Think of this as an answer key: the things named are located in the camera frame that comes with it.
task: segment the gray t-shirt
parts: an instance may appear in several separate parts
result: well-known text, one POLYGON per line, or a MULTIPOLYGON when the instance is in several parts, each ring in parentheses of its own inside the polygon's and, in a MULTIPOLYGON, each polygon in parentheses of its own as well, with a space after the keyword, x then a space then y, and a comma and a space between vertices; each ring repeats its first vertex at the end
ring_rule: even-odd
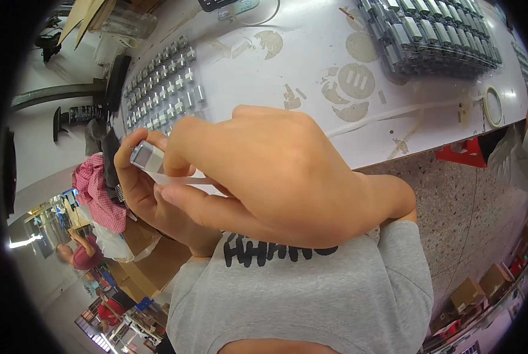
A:
POLYGON ((211 260, 176 275, 167 333, 179 354, 214 354, 239 339, 278 338, 343 353, 415 353, 433 291, 419 229, 382 228, 378 245, 355 237, 301 249, 229 234, 211 260))

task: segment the terrazzo floor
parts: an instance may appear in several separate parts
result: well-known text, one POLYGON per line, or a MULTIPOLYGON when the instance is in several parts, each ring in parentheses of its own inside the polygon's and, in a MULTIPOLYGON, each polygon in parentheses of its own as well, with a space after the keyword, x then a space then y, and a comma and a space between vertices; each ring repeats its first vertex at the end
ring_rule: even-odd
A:
MULTIPOLYGON (((416 193, 421 243, 434 293, 433 320, 467 276, 479 280, 507 262, 528 212, 528 193, 497 182, 485 168, 438 161, 423 152, 361 169, 392 174, 416 193)), ((368 232, 378 238, 379 229, 368 232)))

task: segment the workbench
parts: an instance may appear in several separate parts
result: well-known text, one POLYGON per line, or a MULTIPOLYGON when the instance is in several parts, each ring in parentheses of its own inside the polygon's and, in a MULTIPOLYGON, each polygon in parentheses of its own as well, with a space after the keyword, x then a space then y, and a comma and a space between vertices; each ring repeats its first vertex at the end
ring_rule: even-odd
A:
MULTIPOLYGON (((238 17, 259 21, 275 7, 275 0, 260 0, 255 9, 238 17)), ((352 169, 493 130, 481 101, 473 100, 488 86, 499 93, 502 126, 525 118, 528 96, 511 42, 524 45, 488 4, 480 8, 503 64, 476 82, 441 77, 389 79, 363 20, 359 16, 352 20, 339 8, 358 14, 351 0, 282 0, 272 20, 245 27, 217 20, 216 12, 203 12, 196 0, 165 1, 153 12, 158 18, 154 33, 127 50, 133 60, 126 83, 156 53, 186 35, 198 54, 196 75, 208 103, 205 119, 230 119, 235 106, 249 104, 307 113, 328 136, 352 128, 349 124, 362 125, 331 138, 352 169), (353 72, 365 79, 345 82, 347 77, 354 79, 353 72), (424 108, 413 110, 414 105, 424 108)), ((126 134, 123 119, 118 117, 114 124, 119 137, 126 134)))

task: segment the pink checkered cloth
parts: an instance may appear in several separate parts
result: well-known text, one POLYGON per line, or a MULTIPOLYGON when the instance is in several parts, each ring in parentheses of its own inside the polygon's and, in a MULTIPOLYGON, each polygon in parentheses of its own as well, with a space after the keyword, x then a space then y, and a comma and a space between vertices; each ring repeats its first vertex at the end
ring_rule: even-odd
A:
POLYGON ((72 186, 79 192, 79 204, 89 205, 95 223, 120 233, 126 229, 126 208, 113 203, 107 195, 104 168, 103 156, 91 155, 75 169, 72 186))

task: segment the plastic bag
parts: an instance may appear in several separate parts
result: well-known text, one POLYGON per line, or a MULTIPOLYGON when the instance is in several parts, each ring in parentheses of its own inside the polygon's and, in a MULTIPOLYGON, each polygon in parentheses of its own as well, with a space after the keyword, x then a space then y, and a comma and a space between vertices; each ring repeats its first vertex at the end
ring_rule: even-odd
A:
POLYGON ((87 205, 79 206, 79 211, 93 226, 93 235, 97 237, 97 245, 105 258, 116 258, 119 262, 132 262, 134 260, 134 255, 121 234, 95 223, 87 205))

